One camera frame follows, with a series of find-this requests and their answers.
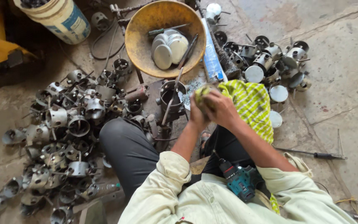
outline white bucket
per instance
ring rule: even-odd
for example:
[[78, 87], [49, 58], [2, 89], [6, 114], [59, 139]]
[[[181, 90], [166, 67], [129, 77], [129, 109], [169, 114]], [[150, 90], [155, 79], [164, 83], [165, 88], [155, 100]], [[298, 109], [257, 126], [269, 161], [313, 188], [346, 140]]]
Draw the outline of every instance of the white bucket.
[[23, 8], [20, 0], [14, 2], [30, 19], [44, 25], [65, 43], [81, 43], [91, 33], [88, 20], [73, 0], [50, 0], [38, 8]]

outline concrete floor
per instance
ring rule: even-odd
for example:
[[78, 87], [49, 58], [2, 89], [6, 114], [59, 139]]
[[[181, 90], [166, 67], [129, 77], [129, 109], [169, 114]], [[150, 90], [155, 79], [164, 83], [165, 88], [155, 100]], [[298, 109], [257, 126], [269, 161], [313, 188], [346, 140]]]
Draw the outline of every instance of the concrete floor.
[[[119, 2], [120, 7], [134, 6], [145, 0]], [[303, 40], [310, 46], [307, 70], [313, 86], [304, 93], [291, 97], [279, 110], [288, 107], [283, 113], [284, 123], [275, 130], [277, 147], [297, 147], [297, 150], [310, 152], [339, 152], [337, 131], [340, 130], [346, 161], [324, 161], [300, 155], [313, 170], [314, 179], [326, 186], [334, 201], [350, 198], [358, 199], [358, 0], [262, 0], [262, 1], [207, 1], [202, 5], [217, 2], [223, 6], [221, 23], [228, 26], [221, 30], [229, 40], [247, 43], [245, 34], [251, 37], [266, 35], [271, 41], [285, 47], [289, 37]], [[96, 73], [103, 62], [89, 57], [89, 45], [97, 36], [92, 36], [76, 46], [65, 46], [73, 59], [90, 72]], [[122, 43], [118, 31], [116, 44]], [[96, 51], [104, 53], [109, 40], [102, 39]], [[18, 148], [6, 147], [1, 142], [2, 134], [10, 129], [29, 124], [27, 114], [30, 101], [38, 89], [45, 88], [55, 80], [61, 80], [75, 67], [60, 51], [47, 55], [46, 69], [33, 78], [13, 86], [0, 88], [0, 188], [11, 177], [20, 175], [26, 158], [19, 158]], [[143, 75], [146, 83], [157, 79]], [[129, 79], [128, 86], [138, 84], [136, 73]], [[175, 123], [177, 135], [184, 126], [181, 119]], [[13, 200], [8, 208], [0, 213], [0, 223], [47, 223], [50, 206], [29, 218], [18, 213], [19, 200]], [[109, 223], [116, 223], [124, 205], [106, 205]]]

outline light green shirt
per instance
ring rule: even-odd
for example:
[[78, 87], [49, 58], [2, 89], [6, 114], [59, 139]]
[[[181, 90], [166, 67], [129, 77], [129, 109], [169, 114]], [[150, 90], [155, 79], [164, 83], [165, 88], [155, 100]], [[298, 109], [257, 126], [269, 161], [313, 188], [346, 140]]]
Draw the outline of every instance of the light green shirt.
[[288, 218], [261, 203], [244, 203], [227, 187], [223, 178], [203, 174], [202, 180], [182, 193], [191, 179], [189, 163], [180, 155], [160, 154], [157, 168], [133, 194], [119, 224], [356, 224], [331, 196], [301, 172], [257, 168], [267, 189], [283, 205]]

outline yellow wire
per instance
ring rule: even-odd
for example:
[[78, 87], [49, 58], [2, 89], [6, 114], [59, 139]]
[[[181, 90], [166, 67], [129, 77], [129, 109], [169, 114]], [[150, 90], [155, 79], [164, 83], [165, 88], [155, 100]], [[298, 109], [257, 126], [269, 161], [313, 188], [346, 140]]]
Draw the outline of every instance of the yellow wire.
[[356, 213], [358, 215], [358, 205], [357, 205], [357, 203], [354, 202], [354, 201], [357, 201], [357, 198], [355, 196], [352, 196], [349, 199], [339, 200], [339, 201], [337, 201], [335, 203], [337, 204], [337, 203], [344, 202], [344, 201], [350, 201], [352, 208], [356, 211]]

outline rusty metal bowl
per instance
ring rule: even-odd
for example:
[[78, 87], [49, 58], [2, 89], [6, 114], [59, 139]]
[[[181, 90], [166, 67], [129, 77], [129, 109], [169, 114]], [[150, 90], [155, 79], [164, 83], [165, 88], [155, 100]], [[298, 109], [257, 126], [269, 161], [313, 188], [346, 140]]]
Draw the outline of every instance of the rusty metal bowl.
[[177, 77], [180, 71], [177, 69], [178, 65], [172, 64], [169, 69], [161, 70], [154, 63], [151, 52], [154, 37], [149, 37], [148, 32], [185, 23], [191, 24], [178, 30], [185, 34], [190, 43], [194, 35], [198, 33], [198, 41], [183, 68], [183, 73], [194, 68], [205, 52], [205, 29], [201, 19], [192, 8], [172, 1], [147, 4], [133, 15], [125, 32], [125, 47], [132, 63], [144, 73], [154, 77], [165, 79]]

